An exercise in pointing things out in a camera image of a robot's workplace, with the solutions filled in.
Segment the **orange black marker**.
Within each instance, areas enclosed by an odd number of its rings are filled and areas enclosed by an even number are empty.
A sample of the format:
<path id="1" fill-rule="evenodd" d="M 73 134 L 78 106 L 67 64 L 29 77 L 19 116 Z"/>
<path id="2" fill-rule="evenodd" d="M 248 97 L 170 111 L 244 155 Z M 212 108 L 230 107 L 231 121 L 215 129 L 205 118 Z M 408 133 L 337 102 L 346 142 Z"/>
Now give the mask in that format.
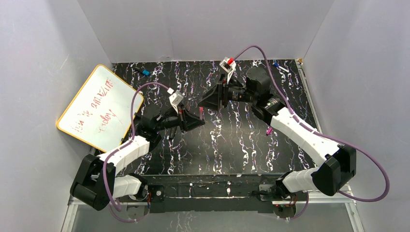
<path id="1" fill-rule="evenodd" d="M 170 128 L 168 140 L 173 140 L 176 134 L 176 127 Z"/>

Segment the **pink marker pen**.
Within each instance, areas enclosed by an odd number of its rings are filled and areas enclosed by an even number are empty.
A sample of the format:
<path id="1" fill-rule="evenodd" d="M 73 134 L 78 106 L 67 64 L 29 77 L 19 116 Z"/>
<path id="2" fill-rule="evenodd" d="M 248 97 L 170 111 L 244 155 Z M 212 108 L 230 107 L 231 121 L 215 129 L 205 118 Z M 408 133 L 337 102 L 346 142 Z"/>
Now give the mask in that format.
<path id="1" fill-rule="evenodd" d="M 200 120 L 203 120 L 204 118 L 204 109 L 202 107 L 199 108 L 199 118 Z"/>

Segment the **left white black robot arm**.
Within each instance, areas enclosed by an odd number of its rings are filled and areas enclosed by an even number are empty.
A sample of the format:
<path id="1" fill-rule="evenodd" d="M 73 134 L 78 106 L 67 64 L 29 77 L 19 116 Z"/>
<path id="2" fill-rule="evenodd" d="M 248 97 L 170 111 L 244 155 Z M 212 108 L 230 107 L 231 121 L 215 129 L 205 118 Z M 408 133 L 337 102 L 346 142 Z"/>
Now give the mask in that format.
<path id="1" fill-rule="evenodd" d="M 154 108 L 145 115 L 137 114 L 136 119 L 134 137 L 109 152 L 83 158 L 70 188 L 71 196 L 97 211 L 128 195 L 147 199 L 147 180 L 138 174 L 118 176 L 119 171 L 151 152 L 162 140 L 161 131 L 169 129 L 172 140 L 177 129 L 188 132 L 205 124 L 202 115 L 190 113 L 182 104 L 163 113 Z"/>

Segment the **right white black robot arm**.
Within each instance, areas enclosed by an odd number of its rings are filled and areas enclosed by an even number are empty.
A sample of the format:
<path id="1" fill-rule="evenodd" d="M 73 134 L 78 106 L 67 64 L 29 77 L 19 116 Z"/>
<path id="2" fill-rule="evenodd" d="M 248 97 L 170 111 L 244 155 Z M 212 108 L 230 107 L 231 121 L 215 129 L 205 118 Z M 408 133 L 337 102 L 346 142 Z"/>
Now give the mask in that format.
<path id="1" fill-rule="evenodd" d="M 335 195 L 355 176 L 356 150 L 315 135 L 311 126 L 304 128 L 302 120 L 294 120 L 284 101 L 275 97 L 270 87 L 271 78 L 263 68 L 250 68 L 244 85 L 222 74 L 198 105 L 219 111 L 232 101 L 251 103 L 258 119 L 286 135 L 311 157 L 315 168 L 285 173 L 276 180 L 273 193 L 287 197 L 298 191 L 318 190 L 327 196 Z"/>

